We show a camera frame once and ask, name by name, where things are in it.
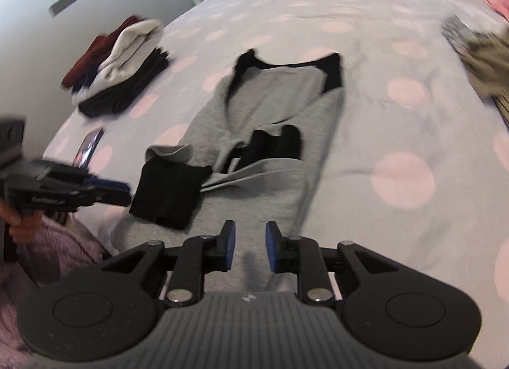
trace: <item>gray sweater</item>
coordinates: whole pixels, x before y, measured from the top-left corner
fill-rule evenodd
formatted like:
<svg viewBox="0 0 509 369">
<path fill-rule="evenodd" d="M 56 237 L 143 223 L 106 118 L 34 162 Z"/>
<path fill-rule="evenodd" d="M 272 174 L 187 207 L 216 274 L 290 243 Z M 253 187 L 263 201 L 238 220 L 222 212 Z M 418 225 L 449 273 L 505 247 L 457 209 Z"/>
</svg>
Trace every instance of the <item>gray sweater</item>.
<svg viewBox="0 0 509 369">
<path fill-rule="evenodd" d="M 114 247 L 125 251 L 151 239 L 178 246 L 192 236 L 218 234 L 225 220 L 232 219 L 237 231 L 232 270 L 207 275 L 205 290 L 271 289 L 275 278 L 265 250 L 265 224 L 276 221 L 285 236 L 299 233 L 343 103 L 342 88 L 322 94 L 325 77 L 312 66 L 249 68 L 229 101 L 232 75 L 225 77 L 178 146 L 147 150 L 147 158 L 157 154 L 169 161 L 213 166 L 189 227 L 177 231 L 127 214 L 111 235 Z M 231 174 L 220 173 L 230 151 L 246 145 L 255 129 L 281 135 L 283 125 L 299 129 L 302 160 L 264 159 Z"/>
</svg>

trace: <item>bed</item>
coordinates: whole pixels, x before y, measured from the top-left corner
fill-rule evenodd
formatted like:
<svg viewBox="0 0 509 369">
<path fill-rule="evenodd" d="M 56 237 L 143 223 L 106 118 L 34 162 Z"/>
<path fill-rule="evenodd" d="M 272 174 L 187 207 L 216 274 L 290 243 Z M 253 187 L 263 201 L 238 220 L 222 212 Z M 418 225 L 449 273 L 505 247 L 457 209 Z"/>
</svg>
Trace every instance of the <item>bed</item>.
<svg viewBox="0 0 509 369">
<path fill-rule="evenodd" d="M 482 0 L 206 0 L 169 24 L 171 66 L 118 118 L 75 112 L 45 157 L 71 162 L 105 134 L 90 168 L 136 189 L 144 151 L 175 145 L 235 59 L 343 56 L 345 105 L 301 234 L 354 240 L 467 292 L 483 314 L 471 356 L 509 363 L 509 134 L 440 33 L 456 14 L 476 30 L 506 22 Z M 108 250 L 122 208 L 75 218 Z"/>
</svg>

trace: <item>maroon garment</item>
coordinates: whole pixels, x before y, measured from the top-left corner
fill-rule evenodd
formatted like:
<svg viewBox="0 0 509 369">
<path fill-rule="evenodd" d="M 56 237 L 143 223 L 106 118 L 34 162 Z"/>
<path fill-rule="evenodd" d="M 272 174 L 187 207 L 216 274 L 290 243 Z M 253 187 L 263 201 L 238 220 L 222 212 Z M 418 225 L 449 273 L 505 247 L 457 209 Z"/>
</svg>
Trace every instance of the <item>maroon garment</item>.
<svg viewBox="0 0 509 369">
<path fill-rule="evenodd" d="M 64 88 L 72 88 L 80 78 L 85 76 L 88 68 L 98 67 L 111 53 L 113 45 L 115 45 L 120 33 L 127 27 L 140 21 L 138 16 L 131 16 L 124 20 L 116 30 L 111 32 L 108 36 L 97 36 L 85 54 L 78 59 L 71 70 L 62 79 L 62 86 Z"/>
<path fill-rule="evenodd" d="M 19 245 L 19 262 L 0 265 L 0 369 L 16 369 L 30 355 L 18 332 L 17 311 L 37 289 L 88 264 L 103 260 L 104 248 L 44 218 L 28 244 Z"/>
</svg>

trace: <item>person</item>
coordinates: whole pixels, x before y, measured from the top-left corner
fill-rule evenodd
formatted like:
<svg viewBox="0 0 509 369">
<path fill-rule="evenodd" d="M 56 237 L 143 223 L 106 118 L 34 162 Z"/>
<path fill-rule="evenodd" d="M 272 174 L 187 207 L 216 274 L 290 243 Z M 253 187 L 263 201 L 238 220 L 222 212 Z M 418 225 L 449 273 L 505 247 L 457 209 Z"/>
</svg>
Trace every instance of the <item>person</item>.
<svg viewBox="0 0 509 369">
<path fill-rule="evenodd" d="M 39 285 L 104 260 L 106 250 L 43 216 L 42 211 L 21 216 L 0 197 L 0 217 L 10 224 L 18 244 L 18 262 L 0 264 L 0 369 L 17 369 L 30 350 L 16 320 L 20 303 Z"/>
</svg>

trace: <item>dark red garment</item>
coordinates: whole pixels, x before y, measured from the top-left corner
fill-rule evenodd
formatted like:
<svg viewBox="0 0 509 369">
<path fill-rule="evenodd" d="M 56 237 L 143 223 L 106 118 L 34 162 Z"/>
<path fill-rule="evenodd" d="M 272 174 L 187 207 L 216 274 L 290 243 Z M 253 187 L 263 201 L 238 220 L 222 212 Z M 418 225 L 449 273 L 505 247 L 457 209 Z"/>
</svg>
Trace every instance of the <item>dark red garment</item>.
<svg viewBox="0 0 509 369">
<path fill-rule="evenodd" d="M 120 33 L 126 28 L 140 21 L 138 16 L 131 16 L 124 20 L 118 29 L 111 32 L 109 35 L 97 36 L 85 54 L 78 59 L 71 70 L 65 75 L 62 80 L 64 88 L 72 87 L 80 78 L 85 76 L 88 68 L 99 66 L 111 53 L 113 45 L 115 45 Z"/>
</svg>

